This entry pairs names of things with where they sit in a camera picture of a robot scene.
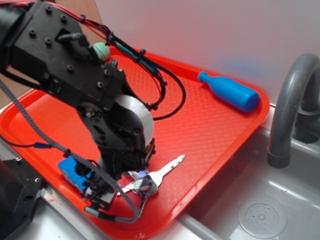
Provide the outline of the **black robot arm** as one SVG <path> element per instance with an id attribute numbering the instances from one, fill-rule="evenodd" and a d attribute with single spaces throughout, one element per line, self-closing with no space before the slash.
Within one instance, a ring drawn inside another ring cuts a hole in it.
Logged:
<path id="1" fill-rule="evenodd" d="M 85 160 L 45 135 L 38 135 L 66 157 L 90 209 L 107 210 L 128 171 L 144 170 L 155 152 L 150 107 L 131 90 L 115 60 L 98 52 L 81 23 L 65 10 L 42 0 L 0 3 L 0 72 L 73 107 L 98 147 L 98 162 Z"/>

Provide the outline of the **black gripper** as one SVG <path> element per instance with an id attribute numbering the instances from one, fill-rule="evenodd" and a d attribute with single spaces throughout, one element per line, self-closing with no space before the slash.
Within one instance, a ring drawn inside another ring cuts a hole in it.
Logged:
<path id="1" fill-rule="evenodd" d="M 122 174 L 130 171 L 145 170 L 155 154 L 156 140 L 143 141 L 138 136 L 129 141 L 130 145 L 123 149 L 115 149 L 108 145 L 104 136 L 94 139 L 100 151 L 100 159 L 96 167 L 118 181 Z M 84 182 L 84 195 L 91 202 L 90 209 L 109 209 L 114 201 L 116 190 L 96 171 L 92 171 Z"/>

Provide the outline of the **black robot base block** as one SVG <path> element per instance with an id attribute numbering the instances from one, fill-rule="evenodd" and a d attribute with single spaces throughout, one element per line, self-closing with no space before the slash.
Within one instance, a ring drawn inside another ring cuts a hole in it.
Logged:
<path id="1" fill-rule="evenodd" d="M 11 240 L 32 221 L 44 187 L 41 175 L 22 157 L 0 162 L 0 238 Z"/>

